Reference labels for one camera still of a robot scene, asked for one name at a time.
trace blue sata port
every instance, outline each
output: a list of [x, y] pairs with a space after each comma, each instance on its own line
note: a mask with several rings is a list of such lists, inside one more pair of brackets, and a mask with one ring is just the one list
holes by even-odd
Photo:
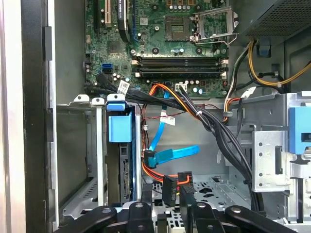
[[113, 68], [113, 65], [111, 63], [103, 63], [102, 64], [102, 69], [103, 69], [103, 72], [105, 74], [112, 73], [112, 68]]

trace white label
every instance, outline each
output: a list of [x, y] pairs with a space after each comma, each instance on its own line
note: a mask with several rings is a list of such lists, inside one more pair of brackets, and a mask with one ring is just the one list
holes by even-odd
[[255, 86], [253, 86], [253, 87], [247, 89], [247, 90], [243, 93], [243, 95], [241, 96], [241, 98], [247, 99], [250, 95], [252, 95], [252, 94], [254, 93], [255, 89], [256, 89]]
[[118, 87], [118, 93], [126, 95], [128, 88], [130, 87], [130, 84], [121, 80], [119, 87]]
[[162, 116], [160, 121], [169, 125], [175, 125], [175, 118], [172, 116]]
[[147, 18], [140, 18], [139, 24], [140, 25], [148, 25], [148, 19]]

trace ventilation holes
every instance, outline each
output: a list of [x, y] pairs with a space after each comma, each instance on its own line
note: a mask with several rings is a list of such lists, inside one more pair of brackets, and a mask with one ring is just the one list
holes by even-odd
[[310, 12], [310, 0], [284, 0], [247, 36], [290, 36], [311, 23]]

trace blue plastic latch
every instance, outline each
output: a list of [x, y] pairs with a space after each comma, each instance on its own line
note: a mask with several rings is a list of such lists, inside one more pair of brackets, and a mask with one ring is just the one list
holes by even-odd
[[110, 116], [108, 121], [109, 142], [132, 141], [132, 112], [128, 116]]
[[191, 156], [197, 154], [200, 151], [198, 145], [176, 149], [176, 150], [164, 150], [155, 153], [154, 157], [148, 158], [149, 167], [156, 167], [156, 165], [166, 163], [173, 159], [180, 159], [183, 157]]
[[311, 147], [311, 107], [289, 108], [290, 153], [303, 154]]
[[106, 108], [107, 111], [124, 111], [125, 102], [109, 102]]

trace expansion card slot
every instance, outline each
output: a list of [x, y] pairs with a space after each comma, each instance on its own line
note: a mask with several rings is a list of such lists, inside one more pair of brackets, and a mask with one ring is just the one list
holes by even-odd
[[111, 28], [111, 0], [105, 0], [105, 26]]
[[101, 0], [94, 0], [94, 30], [99, 33], [101, 28]]

